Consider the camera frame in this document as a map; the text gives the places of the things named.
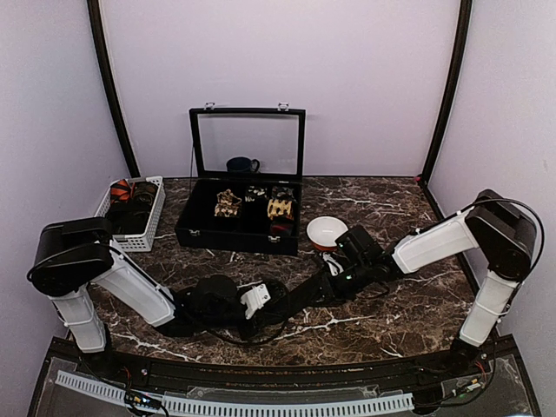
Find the black necktie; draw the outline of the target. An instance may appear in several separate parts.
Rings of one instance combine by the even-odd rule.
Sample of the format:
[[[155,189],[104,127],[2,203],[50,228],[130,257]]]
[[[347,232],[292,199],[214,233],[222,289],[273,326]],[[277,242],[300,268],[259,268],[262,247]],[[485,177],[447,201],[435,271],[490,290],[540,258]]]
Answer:
[[[292,317],[304,308],[329,307],[336,302],[336,296],[330,283],[331,275],[318,273],[283,296],[274,306],[280,318]]]

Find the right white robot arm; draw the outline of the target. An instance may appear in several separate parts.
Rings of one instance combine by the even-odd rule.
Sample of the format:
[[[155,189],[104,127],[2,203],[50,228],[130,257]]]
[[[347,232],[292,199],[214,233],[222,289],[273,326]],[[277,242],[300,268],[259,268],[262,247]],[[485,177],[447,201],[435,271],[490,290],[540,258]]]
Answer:
[[[351,298],[372,283],[397,281],[447,257],[480,250],[487,260],[486,277],[460,327],[459,345],[443,359],[444,370],[461,377],[477,361],[475,348],[487,340],[536,268],[545,241],[544,225],[534,210],[485,189],[463,209],[387,248],[361,225],[349,229],[335,241],[347,264],[329,281],[338,295]]]

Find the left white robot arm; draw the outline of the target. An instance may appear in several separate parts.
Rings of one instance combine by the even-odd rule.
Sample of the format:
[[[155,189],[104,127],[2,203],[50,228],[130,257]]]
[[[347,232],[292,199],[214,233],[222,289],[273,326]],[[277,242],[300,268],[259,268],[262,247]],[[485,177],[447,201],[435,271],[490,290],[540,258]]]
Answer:
[[[284,328],[291,312],[290,293],[276,280],[240,289],[227,276],[212,275],[189,289],[164,287],[125,253],[103,217],[45,226],[27,279],[54,304],[79,350],[89,354],[89,365],[104,379],[122,372],[122,358],[108,348],[109,331],[89,296],[90,284],[110,292],[167,337],[235,328],[238,345],[255,346],[262,328]]]

